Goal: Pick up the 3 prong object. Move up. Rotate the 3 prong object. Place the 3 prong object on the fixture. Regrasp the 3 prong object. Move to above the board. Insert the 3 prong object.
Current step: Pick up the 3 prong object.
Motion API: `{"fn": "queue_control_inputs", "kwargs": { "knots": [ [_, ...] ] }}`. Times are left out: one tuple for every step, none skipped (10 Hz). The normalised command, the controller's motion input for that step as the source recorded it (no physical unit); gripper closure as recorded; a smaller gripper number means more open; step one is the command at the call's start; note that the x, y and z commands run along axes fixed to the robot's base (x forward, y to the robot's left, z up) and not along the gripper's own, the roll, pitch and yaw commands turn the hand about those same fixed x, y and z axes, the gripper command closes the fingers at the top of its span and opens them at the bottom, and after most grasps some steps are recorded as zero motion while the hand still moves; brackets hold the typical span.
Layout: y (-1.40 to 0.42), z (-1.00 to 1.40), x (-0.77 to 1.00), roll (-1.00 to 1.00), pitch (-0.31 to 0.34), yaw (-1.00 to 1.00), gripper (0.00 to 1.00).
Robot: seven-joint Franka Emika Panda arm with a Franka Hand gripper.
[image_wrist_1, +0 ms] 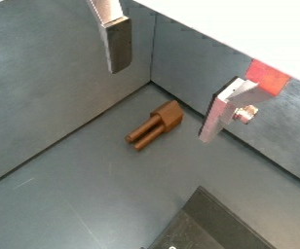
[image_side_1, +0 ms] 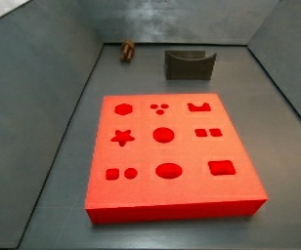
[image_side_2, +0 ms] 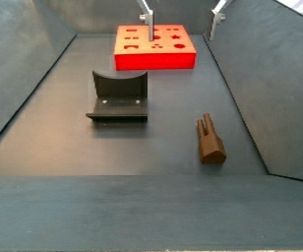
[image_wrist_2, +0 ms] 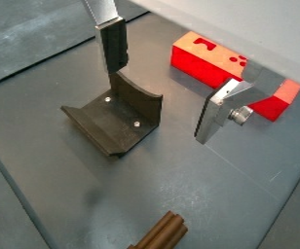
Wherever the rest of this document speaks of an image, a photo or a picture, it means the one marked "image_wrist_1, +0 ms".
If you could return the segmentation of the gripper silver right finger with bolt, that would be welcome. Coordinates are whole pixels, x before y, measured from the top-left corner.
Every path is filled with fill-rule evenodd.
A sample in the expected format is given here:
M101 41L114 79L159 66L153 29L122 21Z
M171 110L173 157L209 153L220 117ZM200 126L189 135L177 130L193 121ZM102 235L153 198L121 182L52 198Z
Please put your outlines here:
M248 125L259 113L255 104L277 97L289 80L288 74L253 59L245 77L235 77L215 94L200 139L209 143L233 121Z

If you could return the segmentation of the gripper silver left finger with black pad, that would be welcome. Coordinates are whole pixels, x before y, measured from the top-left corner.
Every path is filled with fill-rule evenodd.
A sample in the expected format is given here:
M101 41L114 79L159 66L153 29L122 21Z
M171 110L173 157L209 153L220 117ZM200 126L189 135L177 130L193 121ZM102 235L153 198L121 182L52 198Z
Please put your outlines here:
M132 19L120 0L86 0L105 44L109 71L117 74L132 63Z

